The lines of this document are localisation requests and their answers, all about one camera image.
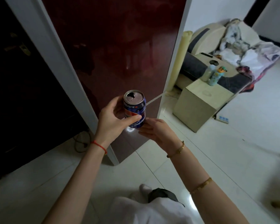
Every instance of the cable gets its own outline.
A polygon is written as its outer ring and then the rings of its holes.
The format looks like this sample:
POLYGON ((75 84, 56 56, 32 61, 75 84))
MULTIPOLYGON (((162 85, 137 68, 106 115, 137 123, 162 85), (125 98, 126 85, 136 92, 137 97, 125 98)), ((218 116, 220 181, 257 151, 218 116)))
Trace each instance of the cable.
POLYGON ((87 143, 85 143, 85 142, 78 141, 75 137, 73 137, 73 139, 75 140, 74 149, 75 149, 75 151, 76 151, 77 153, 86 152, 87 149, 86 149, 85 151, 78 151, 77 148, 76 148, 76 143, 81 143, 81 144, 83 144, 84 148, 88 148, 88 147, 90 146, 90 143, 91 143, 91 135, 90 135, 90 133, 89 133, 88 131, 85 131, 85 132, 87 132, 88 135, 89 135, 89 144, 87 144, 87 143))

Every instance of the hand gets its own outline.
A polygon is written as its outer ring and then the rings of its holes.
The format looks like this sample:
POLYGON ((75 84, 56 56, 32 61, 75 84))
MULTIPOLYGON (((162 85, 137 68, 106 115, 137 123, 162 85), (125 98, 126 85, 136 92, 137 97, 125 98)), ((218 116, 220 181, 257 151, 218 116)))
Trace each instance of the hand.
POLYGON ((118 119, 117 117, 124 112, 122 101, 123 95, 113 98, 98 116, 95 140, 106 149, 127 126, 141 119, 141 115, 118 119))
POLYGON ((162 119, 146 118, 138 130, 140 135, 155 141, 168 155, 182 146, 181 140, 162 119))

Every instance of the right hand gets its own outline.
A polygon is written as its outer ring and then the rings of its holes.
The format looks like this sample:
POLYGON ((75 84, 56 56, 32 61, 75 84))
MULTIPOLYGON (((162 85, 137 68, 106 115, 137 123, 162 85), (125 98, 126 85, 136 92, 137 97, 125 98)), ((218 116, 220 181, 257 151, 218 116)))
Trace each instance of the right hand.
POLYGON ((182 146, 181 140, 162 119, 145 118, 145 124, 138 130, 140 135, 155 141, 168 155, 182 146))

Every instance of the soda can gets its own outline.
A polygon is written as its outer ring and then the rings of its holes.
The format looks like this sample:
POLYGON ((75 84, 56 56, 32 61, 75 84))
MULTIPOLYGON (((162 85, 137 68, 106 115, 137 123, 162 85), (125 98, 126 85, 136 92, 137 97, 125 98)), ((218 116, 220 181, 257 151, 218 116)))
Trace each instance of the soda can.
POLYGON ((142 118, 131 124, 131 128, 140 128, 144 124, 146 114, 146 99, 144 94, 139 90, 130 90, 124 94, 123 97, 124 116, 125 118, 141 115, 142 118))

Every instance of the gold bangle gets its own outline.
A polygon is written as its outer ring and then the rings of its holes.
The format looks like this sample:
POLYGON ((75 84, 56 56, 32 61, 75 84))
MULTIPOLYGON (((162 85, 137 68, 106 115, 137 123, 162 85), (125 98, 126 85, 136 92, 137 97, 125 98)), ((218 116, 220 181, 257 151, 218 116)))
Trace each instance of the gold bangle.
POLYGON ((200 184, 196 189, 194 189, 190 194, 193 195, 198 191, 202 190, 206 185, 208 185, 212 181, 212 178, 209 177, 204 183, 200 184))
POLYGON ((180 154, 181 152, 182 152, 182 149, 184 148, 184 141, 182 141, 182 146, 178 149, 178 150, 176 150, 175 151, 175 154, 173 154, 173 155, 167 155, 167 158, 171 158, 171 157, 173 157, 174 155, 176 155, 176 154, 180 154))

